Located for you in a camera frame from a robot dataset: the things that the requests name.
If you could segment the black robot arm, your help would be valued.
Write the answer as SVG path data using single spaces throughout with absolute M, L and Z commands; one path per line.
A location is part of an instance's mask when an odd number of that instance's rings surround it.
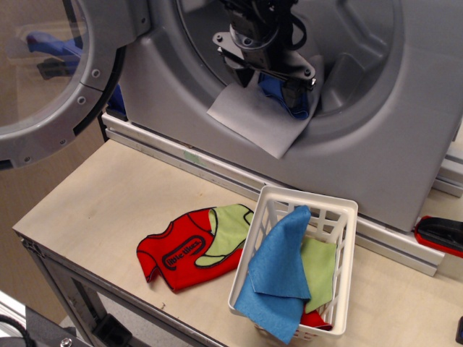
M 229 30 L 216 33 L 227 70 L 247 87 L 255 73 L 264 95 L 278 101 L 294 118 L 307 119 L 307 93 L 315 83 L 315 67 L 298 50 L 306 44 L 303 22 L 292 13 L 296 1 L 223 1 Z

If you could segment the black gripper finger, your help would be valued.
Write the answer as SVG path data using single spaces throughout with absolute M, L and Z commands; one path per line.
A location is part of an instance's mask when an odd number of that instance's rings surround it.
M 285 105 L 290 111 L 307 110 L 307 92 L 303 81 L 295 79 L 287 80 L 281 87 L 281 94 Z
M 232 60 L 229 57 L 224 57 L 226 70 L 234 78 L 234 81 L 241 87 L 247 87 L 250 83 L 255 71 L 245 65 Z

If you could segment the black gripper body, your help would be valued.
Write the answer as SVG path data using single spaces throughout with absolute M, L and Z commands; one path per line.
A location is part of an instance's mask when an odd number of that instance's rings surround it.
M 262 40 L 253 40 L 234 30 L 219 32 L 213 36 L 213 43 L 224 61 L 229 57 L 255 72 L 264 73 L 283 82 L 300 80 L 311 90 L 315 85 L 315 68 L 297 51 L 284 48 L 277 41 L 277 34 Z

